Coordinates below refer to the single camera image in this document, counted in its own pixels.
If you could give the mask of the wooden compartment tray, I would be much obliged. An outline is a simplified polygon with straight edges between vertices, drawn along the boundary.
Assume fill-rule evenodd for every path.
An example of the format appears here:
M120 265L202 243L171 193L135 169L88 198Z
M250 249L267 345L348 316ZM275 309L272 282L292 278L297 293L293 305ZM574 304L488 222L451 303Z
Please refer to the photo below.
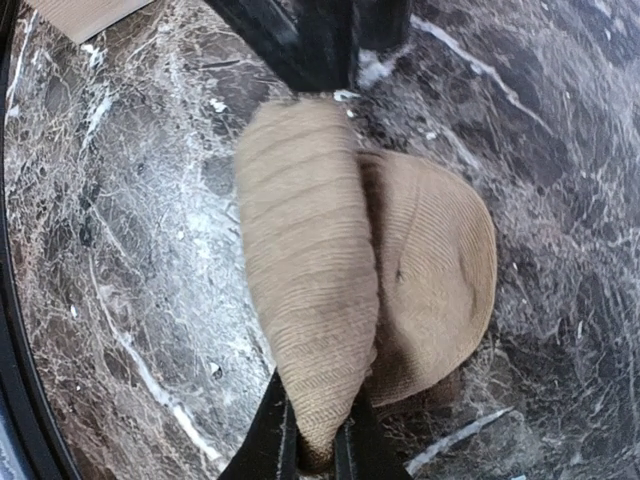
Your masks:
M26 0L53 27L81 44L152 0Z

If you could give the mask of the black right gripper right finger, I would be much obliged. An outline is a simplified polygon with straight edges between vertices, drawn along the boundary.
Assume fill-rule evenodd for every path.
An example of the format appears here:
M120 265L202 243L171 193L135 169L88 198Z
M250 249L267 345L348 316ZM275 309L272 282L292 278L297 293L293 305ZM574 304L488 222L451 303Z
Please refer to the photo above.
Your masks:
M411 476L391 451L367 394L358 394L334 440L337 480L407 480Z

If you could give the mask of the tan ribbed sock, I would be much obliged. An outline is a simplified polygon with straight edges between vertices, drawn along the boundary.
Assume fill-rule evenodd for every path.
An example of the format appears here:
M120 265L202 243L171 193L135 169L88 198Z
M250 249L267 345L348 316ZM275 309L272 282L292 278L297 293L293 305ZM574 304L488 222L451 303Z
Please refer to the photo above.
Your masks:
M234 158L253 305L319 472L360 390L381 407L447 378L494 309L495 229L428 157L361 148L321 99L271 101Z

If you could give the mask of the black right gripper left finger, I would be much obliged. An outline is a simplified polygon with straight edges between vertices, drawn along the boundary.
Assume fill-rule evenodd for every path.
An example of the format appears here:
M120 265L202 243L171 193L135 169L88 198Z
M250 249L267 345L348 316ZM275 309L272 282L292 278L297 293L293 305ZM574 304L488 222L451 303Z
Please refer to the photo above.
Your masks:
M297 440L293 407L274 372L245 440L218 479L298 479Z

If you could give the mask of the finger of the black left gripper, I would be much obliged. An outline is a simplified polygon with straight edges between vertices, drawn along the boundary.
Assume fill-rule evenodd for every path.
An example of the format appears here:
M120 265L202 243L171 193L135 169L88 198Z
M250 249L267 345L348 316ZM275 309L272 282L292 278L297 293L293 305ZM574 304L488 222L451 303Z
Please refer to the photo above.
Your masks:
M408 38L412 0L360 0L359 45L366 50L393 50Z
M357 63L353 1L217 0L208 5L291 90L332 92L352 86Z

